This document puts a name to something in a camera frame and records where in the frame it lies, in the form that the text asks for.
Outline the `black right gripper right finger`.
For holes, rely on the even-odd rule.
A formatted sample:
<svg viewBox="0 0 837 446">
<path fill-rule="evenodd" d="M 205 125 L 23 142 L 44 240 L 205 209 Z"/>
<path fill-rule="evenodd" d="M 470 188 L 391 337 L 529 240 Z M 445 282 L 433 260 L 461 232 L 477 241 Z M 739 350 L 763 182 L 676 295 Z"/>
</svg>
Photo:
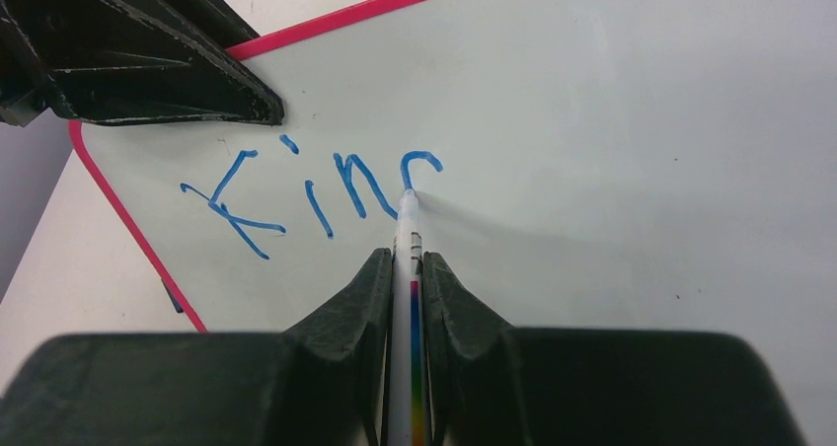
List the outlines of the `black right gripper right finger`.
<svg viewBox="0 0 837 446">
<path fill-rule="evenodd" d="M 423 257 L 435 445 L 800 445 L 771 372 L 721 333 L 516 327 Z"/>
</svg>

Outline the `blue marker cap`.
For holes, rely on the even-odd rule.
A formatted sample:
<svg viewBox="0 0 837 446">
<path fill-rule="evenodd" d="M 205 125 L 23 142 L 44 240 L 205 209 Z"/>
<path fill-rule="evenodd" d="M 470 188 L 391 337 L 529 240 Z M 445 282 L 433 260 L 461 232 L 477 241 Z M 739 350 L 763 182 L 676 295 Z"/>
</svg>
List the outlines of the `blue marker cap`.
<svg viewBox="0 0 837 446">
<path fill-rule="evenodd" d="M 161 280 L 161 283 L 162 283 L 162 285 L 163 285 L 163 287 L 164 287 L 164 289 L 167 293 L 167 296 L 169 297 L 169 299 L 171 301 L 171 304 L 172 304 L 175 312 L 177 314 L 183 314 L 185 312 L 185 309 L 183 308 L 183 305 L 180 302 L 180 299 L 179 299 L 178 295 L 176 294 L 175 289 L 173 288 L 173 285 L 171 283 L 167 282 L 164 279 Z"/>
</svg>

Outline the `white blue whiteboard marker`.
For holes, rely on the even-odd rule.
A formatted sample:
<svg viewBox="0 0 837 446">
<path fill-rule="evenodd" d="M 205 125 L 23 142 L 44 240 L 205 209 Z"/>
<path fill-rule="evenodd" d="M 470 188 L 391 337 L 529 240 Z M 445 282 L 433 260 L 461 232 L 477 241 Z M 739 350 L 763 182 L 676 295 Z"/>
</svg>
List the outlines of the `white blue whiteboard marker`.
<svg viewBox="0 0 837 446">
<path fill-rule="evenodd" d="M 410 188 L 400 201 L 394 238 L 386 433 L 389 445 L 427 445 L 430 441 L 425 398 L 421 255 L 419 201 Z"/>
</svg>

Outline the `pink framed whiteboard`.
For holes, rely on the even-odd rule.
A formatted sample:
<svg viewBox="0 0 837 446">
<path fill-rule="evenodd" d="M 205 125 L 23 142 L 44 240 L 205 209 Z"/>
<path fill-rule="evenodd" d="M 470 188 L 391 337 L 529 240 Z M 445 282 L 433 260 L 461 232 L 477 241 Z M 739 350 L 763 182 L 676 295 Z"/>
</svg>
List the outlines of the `pink framed whiteboard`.
<svg viewBox="0 0 837 446">
<path fill-rule="evenodd" d="M 289 328 L 411 184 L 507 320 L 735 335 L 835 443 L 836 0 L 355 0 L 237 54 L 282 125 L 71 128 L 197 328 Z"/>
</svg>

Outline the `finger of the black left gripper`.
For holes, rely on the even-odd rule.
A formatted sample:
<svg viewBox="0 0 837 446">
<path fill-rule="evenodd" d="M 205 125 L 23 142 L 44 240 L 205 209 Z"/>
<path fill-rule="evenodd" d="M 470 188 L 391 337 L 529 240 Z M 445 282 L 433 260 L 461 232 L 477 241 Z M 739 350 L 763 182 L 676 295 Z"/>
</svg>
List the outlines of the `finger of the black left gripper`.
<svg viewBox="0 0 837 446">
<path fill-rule="evenodd" d="M 256 35 L 224 0 L 1 0 L 1 119 L 278 125 L 280 96 L 230 53 Z"/>
</svg>

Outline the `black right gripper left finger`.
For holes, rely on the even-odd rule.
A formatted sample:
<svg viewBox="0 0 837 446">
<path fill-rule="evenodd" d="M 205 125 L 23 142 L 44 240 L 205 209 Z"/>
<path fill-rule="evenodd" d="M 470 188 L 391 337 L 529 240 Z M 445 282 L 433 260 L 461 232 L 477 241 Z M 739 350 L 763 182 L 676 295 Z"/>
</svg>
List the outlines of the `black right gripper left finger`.
<svg viewBox="0 0 837 446">
<path fill-rule="evenodd" d="M 381 445 L 392 255 L 282 333 L 68 334 L 1 401 L 5 445 Z"/>
</svg>

